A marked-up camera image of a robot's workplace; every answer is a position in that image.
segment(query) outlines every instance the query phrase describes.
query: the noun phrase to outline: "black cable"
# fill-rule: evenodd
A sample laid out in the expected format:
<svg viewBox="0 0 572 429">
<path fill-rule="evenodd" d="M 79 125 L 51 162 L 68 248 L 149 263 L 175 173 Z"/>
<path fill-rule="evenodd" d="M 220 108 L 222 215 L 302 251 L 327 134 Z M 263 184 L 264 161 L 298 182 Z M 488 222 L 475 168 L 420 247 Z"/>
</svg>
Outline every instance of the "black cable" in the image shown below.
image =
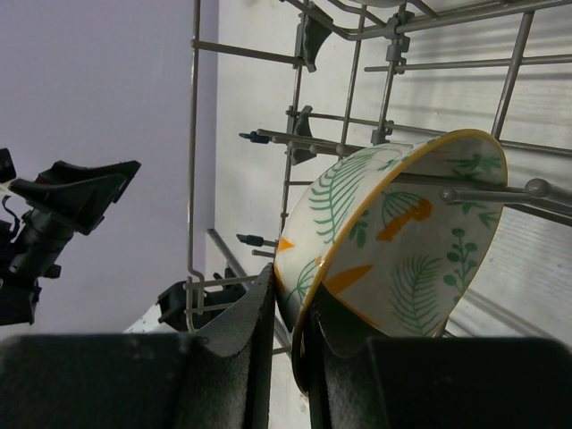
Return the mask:
<svg viewBox="0 0 572 429">
<path fill-rule="evenodd" d="M 2 198 L 2 207 L 4 208 L 4 210 L 6 211 L 7 214 L 9 214 L 11 217 L 14 218 L 14 228 L 12 230 L 12 232 L 10 233 L 10 240 L 16 238 L 16 236 L 18 235 L 18 232 L 20 231 L 20 218 L 16 215 L 15 212 L 13 212 L 12 210 L 10 210 L 7 206 L 6 206 L 6 201 L 8 201 L 10 199 L 9 195 L 4 196 L 4 198 Z"/>
</svg>

